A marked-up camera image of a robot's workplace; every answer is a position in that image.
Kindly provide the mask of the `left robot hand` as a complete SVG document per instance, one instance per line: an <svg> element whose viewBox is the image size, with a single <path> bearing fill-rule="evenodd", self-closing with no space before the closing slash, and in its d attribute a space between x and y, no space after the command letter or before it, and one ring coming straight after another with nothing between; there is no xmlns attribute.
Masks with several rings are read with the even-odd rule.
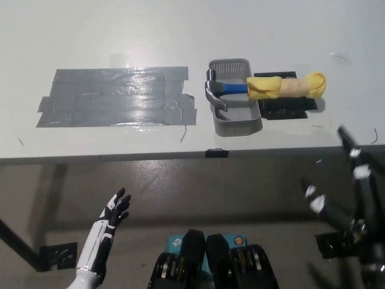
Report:
<svg viewBox="0 0 385 289"><path fill-rule="evenodd" d="M121 188L105 205L97 221L93 223L76 266L105 276L106 262L112 248L114 235L121 222L128 217L131 195Z"/></svg>

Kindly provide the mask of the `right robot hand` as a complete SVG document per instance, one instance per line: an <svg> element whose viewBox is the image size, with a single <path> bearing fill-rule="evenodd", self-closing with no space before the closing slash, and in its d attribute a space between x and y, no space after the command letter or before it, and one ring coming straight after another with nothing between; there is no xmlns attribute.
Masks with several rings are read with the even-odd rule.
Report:
<svg viewBox="0 0 385 289"><path fill-rule="evenodd" d="M372 240L381 240L384 238L384 210L372 170L384 173L384 166L356 143L346 127L341 125L337 133L350 164L356 210L347 213L341 206L328 200L326 195L318 193L315 185L306 179L301 180L304 197L310 209L335 229L342 232L356 231Z"/></svg>

